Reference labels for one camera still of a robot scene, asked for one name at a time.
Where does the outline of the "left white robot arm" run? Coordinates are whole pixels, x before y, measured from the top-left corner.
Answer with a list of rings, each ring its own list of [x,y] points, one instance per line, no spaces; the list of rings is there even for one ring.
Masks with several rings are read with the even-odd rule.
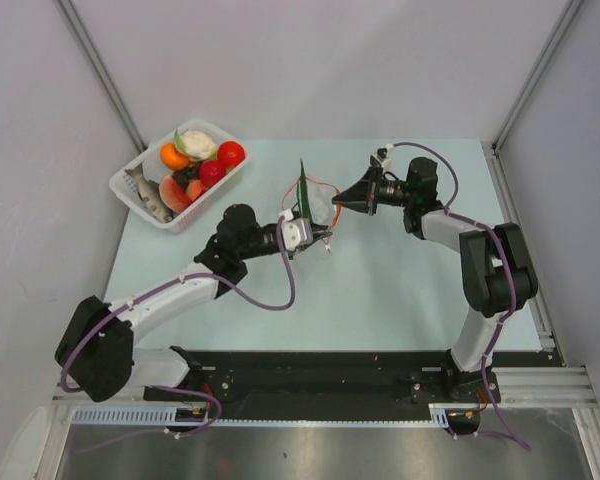
[[[332,233],[332,227],[298,210],[287,209],[276,222],[261,225],[250,206],[228,207],[205,248],[176,275],[112,302],[92,295],[77,305],[54,354],[61,368],[60,388],[83,392],[94,402],[114,397],[131,379],[138,340],[230,291],[266,311],[290,309],[296,299],[291,259]],[[255,299],[239,286],[248,273],[247,261],[269,255],[281,257],[291,291],[278,306]]]

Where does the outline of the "red watermelon slice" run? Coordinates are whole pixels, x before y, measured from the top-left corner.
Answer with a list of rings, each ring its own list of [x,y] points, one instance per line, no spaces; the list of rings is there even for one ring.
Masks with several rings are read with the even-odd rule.
[[[160,182],[159,195],[162,202],[177,214],[185,211],[193,203],[187,196],[186,191],[171,176],[165,177]]]

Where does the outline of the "green scallion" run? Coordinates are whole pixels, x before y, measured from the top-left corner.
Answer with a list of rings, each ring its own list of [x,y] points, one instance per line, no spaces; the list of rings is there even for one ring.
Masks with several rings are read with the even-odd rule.
[[[300,160],[300,175],[298,178],[296,197],[300,213],[303,217],[312,222],[312,213],[308,192],[308,181],[303,160]]]

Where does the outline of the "clear orange zip top bag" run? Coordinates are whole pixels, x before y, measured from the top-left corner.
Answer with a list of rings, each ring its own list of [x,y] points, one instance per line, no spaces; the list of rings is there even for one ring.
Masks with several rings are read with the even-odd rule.
[[[331,203],[331,199],[334,195],[339,194],[341,190],[334,184],[329,183],[325,180],[314,178],[307,174],[306,176],[308,181],[308,192],[312,213],[312,223],[319,225],[331,225],[334,227],[335,232],[335,229],[340,219],[342,208],[333,205]],[[296,197],[298,178],[299,176],[290,184],[289,188],[283,195],[280,202],[280,212],[286,209],[292,209],[300,213]],[[329,255],[332,254],[331,238],[330,247],[326,248],[324,246],[324,248]]]

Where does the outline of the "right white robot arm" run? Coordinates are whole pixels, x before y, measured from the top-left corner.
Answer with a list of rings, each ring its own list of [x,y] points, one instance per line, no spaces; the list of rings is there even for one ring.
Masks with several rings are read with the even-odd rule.
[[[536,296],[537,275],[517,224],[488,226],[453,213],[437,187],[437,164],[429,158],[413,159],[403,180],[372,159],[362,178],[332,202],[368,215],[380,205],[399,207],[407,233],[458,253],[469,310],[434,384],[452,402],[491,398],[497,391],[495,346],[509,318]]]

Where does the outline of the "red tomato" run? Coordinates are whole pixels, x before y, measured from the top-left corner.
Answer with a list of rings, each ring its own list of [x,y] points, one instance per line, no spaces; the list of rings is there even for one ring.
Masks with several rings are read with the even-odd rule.
[[[217,159],[227,168],[234,169],[246,158],[246,152],[236,141],[226,141],[217,150]]]

